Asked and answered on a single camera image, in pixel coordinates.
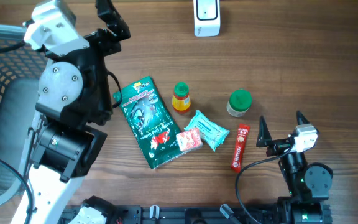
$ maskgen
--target mesh basket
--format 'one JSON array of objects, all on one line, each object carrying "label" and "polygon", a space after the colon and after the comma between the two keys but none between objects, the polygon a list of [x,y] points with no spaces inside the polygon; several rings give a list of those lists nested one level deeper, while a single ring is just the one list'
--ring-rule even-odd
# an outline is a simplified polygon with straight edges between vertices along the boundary
[{"label": "mesh basket", "polygon": [[[24,34],[25,28],[0,25],[0,47],[18,43]],[[39,128],[35,103],[45,64],[45,57],[28,46],[0,54],[0,159],[22,175],[33,146],[29,136],[36,133],[29,134],[29,128]],[[19,180],[0,166],[0,205],[20,193]]]}]

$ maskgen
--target wet wipe packet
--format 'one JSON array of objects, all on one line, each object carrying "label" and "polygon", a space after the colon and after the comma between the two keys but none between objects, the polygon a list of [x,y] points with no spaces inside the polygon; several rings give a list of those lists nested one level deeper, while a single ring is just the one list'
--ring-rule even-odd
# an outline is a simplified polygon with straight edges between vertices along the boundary
[{"label": "wet wipe packet", "polygon": [[[119,101],[119,92],[113,97]],[[186,153],[177,143],[181,130],[165,108],[151,77],[123,88],[120,108],[151,169]]]},{"label": "wet wipe packet", "polygon": [[189,125],[185,127],[185,131],[193,128],[199,129],[202,140],[206,141],[213,151],[223,144],[224,139],[230,132],[210,121],[199,110],[196,110],[196,115],[191,119]]}]

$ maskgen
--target condiment bottle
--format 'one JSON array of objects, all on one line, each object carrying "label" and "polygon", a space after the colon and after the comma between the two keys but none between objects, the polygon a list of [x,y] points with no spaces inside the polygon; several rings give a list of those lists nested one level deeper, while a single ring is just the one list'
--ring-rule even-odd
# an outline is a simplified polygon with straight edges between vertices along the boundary
[{"label": "condiment bottle", "polygon": [[177,83],[172,97],[173,109],[179,114],[185,114],[190,110],[190,105],[188,85],[184,82]]},{"label": "condiment bottle", "polygon": [[252,96],[247,90],[239,89],[232,93],[227,103],[227,112],[231,116],[241,117],[252,104]]}]

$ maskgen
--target red tube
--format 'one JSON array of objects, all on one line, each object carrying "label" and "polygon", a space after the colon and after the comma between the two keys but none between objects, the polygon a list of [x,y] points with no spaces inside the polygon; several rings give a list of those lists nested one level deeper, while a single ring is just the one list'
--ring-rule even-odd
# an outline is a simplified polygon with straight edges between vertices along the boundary
[{"label": "red tube", "polygon": [[240,124],[237,130],[236,147],[234,148],[233,161],[231,162],[231,169],[237,173],[241,171],[242,153],[246,147],[247,136],[249,129],[248,125]]}]

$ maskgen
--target red and white package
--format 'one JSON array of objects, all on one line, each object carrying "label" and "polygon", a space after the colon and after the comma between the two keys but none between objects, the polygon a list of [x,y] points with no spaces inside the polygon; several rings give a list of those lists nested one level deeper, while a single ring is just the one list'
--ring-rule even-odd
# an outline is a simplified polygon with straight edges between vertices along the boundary
[{"label": "red and white package", "polygon": [[177,134],[177,141],[182,152],[199,149],[203,146],[198,128]]},{"label": "red and white package", "polygon": [[240,124],[237,131],[236,148],[234,148],[233,161],[231,162],[231,169],[237,173],[241,171],[242,153],[246,147],[247,136],[249,129],[248,125]]}]

